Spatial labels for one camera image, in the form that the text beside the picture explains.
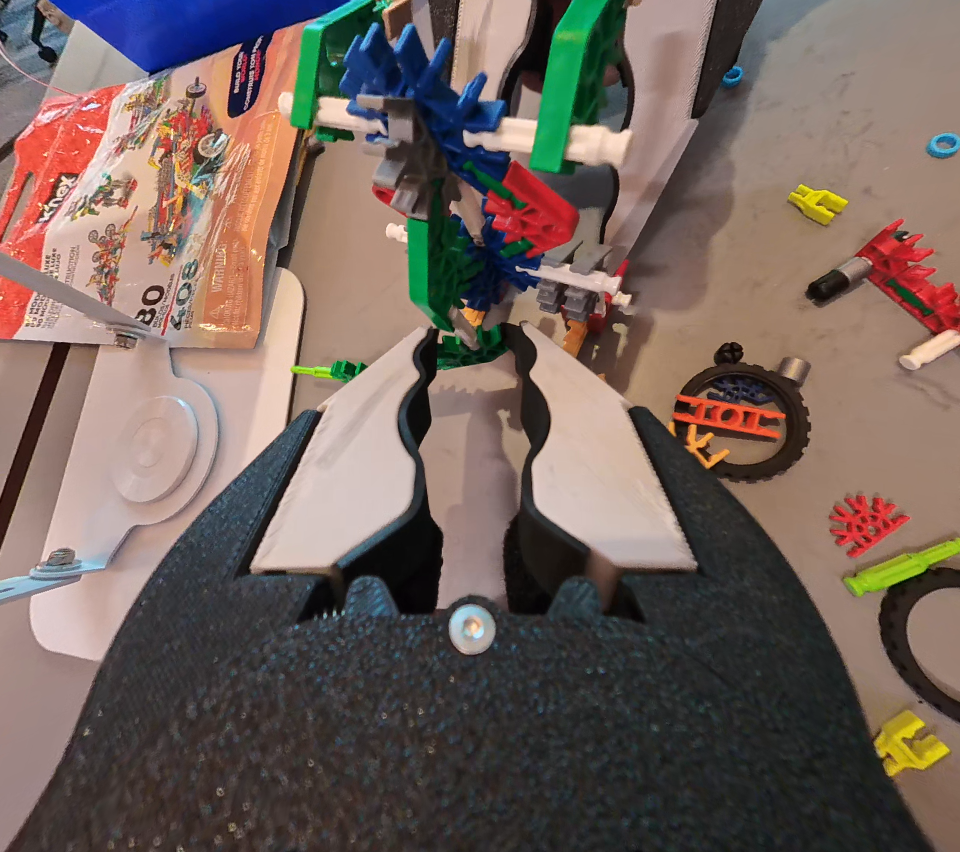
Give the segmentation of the colourful construction toy dinosaur model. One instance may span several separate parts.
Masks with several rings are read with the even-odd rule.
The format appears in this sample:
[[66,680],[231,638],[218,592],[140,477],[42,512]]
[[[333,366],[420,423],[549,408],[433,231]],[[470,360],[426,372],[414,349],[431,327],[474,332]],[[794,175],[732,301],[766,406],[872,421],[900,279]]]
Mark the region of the colourful construction toy dinosaur model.
[[537,120],[484,99],[487,76],[454,90],[453,49],[428,57],[410,0],[352,0],[304,30],[294,90],[280,114],[320,143],[355,134],[381,154],[374,196],[405,226],[409,296],[441,332],[438,367],[490,362],[506,349],[486,313],[510,287],[546,283],[546,253],[572,239],[580,214],[536,172],[620,168],[632,133],[597,122],[608,68],[618,63],[629,6],[572,0],[549,45]]

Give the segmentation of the lime green rod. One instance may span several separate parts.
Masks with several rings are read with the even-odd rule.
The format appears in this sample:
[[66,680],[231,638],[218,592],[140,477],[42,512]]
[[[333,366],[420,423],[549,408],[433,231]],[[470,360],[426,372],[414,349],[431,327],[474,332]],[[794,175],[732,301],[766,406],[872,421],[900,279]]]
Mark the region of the lime green rod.
[[857,573],[843,577],[855,597],[883,592],[915,579],[934,566],[959,555],[959,538],[952,538],[919,551],[906,552]]

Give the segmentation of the printed toy packaging bag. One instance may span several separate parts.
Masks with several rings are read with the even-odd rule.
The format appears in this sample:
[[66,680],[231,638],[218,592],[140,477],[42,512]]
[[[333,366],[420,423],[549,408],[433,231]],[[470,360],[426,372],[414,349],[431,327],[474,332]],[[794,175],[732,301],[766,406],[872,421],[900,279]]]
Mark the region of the printed toy packaging bag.
[[253,348],[304,28],[46,100],[14,146],[2,253],[170,346]]

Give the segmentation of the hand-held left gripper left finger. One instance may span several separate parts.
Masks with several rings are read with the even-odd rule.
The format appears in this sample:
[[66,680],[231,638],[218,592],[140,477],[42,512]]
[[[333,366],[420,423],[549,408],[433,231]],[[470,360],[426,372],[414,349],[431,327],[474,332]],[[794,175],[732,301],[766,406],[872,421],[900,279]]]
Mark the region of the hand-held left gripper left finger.
[[414,330],[327,401],[252,572],[321,574],[343,587],[372,576],[401,612],[436,610],[443,534],[420,447],[437,342],[437,329]]

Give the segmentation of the red snowflake connector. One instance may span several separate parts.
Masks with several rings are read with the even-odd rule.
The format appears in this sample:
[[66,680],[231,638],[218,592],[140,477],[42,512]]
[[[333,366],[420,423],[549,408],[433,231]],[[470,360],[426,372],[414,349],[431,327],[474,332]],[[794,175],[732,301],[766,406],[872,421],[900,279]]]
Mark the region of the red snowflake connector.
[[848,558],[860,558],[910,521],[892,500],[864,494],[846,496],[828,516],[834,544]]

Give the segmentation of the red toy axle assembly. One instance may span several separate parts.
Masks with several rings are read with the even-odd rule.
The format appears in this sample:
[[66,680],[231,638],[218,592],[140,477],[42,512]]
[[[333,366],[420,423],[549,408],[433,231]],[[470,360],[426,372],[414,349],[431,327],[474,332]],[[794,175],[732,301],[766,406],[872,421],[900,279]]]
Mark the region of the red toy axle assembly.
[[867,241],[857,253],[810,282],[806,298],[817,304],[834,301],[854,286],[868,282],[915,318],[930,338],[899,357],[908,371],[917,371],[959,346],[959,295],[951,282],[931,281],[935,268],[924,264],[933,250],[921,248],[921,234],[909,234],[899,219]]

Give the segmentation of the yellow-green clip piece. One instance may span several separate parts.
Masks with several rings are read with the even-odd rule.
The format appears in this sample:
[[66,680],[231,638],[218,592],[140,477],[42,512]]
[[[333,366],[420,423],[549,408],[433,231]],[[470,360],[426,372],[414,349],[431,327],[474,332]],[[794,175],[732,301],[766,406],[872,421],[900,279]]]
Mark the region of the yellow-green clip piece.
[[805,218],[823,227],[830,226],[843,213],[849,200],[829,189],[798,184],[787,196],[787,201]]
[[926,771],[952,754],[910,710],[902,710],[884,722],[874,735],[872,745],[890,779],[905,771]]

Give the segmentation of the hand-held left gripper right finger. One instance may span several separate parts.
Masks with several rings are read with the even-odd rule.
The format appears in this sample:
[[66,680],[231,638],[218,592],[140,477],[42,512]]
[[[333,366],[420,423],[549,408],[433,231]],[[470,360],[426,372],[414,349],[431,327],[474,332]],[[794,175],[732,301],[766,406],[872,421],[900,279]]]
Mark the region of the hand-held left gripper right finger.
[[536,586],[556,596],[587,579],[609,610],[626,575],[698,564],[642,441],[639,411],[531,323],[502,329],[529,442],[517,541]]

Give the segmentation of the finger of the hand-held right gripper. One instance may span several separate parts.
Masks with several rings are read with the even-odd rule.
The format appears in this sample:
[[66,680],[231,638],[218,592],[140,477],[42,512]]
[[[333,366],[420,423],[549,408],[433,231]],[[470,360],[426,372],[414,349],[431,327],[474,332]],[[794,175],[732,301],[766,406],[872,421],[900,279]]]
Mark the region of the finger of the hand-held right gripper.
[[461,93],[478,73],[486,74],[485,99],[514,111],[508,78],[533,32],[537,0],[460,0],[452,59],[452,88]]
[[604,244],[634,247],[698,125],[692,116],[717,0],[642,0],[626,18],[631,142]]

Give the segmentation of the yellow fan connector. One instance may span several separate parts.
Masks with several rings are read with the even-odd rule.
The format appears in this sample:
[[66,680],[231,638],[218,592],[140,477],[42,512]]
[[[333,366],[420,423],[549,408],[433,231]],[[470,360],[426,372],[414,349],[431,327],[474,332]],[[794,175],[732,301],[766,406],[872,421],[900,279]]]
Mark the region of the yellow fan connector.
[[714,440],[714,433],[711,431],[701,433],[699,427],[693,423],[670,421],[667,429],[670,435],[678,438],[683,447],[707,470],[713,469],[726,460],[730,454],[730,450],[726,448],[711,451],[710,445]]

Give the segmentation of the orange connector piece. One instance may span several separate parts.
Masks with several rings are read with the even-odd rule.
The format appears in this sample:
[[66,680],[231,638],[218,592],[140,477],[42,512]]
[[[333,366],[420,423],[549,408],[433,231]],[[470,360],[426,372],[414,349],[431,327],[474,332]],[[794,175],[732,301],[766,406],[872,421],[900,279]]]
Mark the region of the orange connector piece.
[[786,414],[752,404],[678,394],[672,418],[678,423],[747,438],[779,438]]

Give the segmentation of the black toy tire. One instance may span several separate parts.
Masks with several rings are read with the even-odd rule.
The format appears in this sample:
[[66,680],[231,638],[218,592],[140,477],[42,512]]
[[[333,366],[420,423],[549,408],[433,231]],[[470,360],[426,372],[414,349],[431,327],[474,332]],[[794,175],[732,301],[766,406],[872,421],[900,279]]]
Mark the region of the black toy tire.
[[[679,394],[749,404],[786,415],[781,435],[775,439],[750,438],[699,427],[701,434],[714,433],[709,445],[712,452],[729,450],[728,457],[709,470],[718,478],[737,484],[770,481],[793,467],[809,446],[810,413],[800,388],[776,371],[745,362],[715,364],[690,378]],[[675,403],[676,398],[670,421],[673,421]]]
[[881,600],[879,635],[885,653],[900,679],[917,697],[943,716],[959,723],[959,701],[927,675],[908,639],[911,612],[922,599],[940,591],[958,590],[959,570],[932,569],[891,586]]

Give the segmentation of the white adjustable book stand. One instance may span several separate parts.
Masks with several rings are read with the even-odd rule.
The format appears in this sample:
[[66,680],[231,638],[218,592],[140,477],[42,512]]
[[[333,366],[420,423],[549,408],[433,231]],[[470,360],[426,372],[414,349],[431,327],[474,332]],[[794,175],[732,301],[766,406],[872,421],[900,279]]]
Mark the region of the white adjustable book stand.
[[162,558],[286,427],[305,293],[278,268],[250,350],[53,348],[2,496],[2,605],[99,662]]

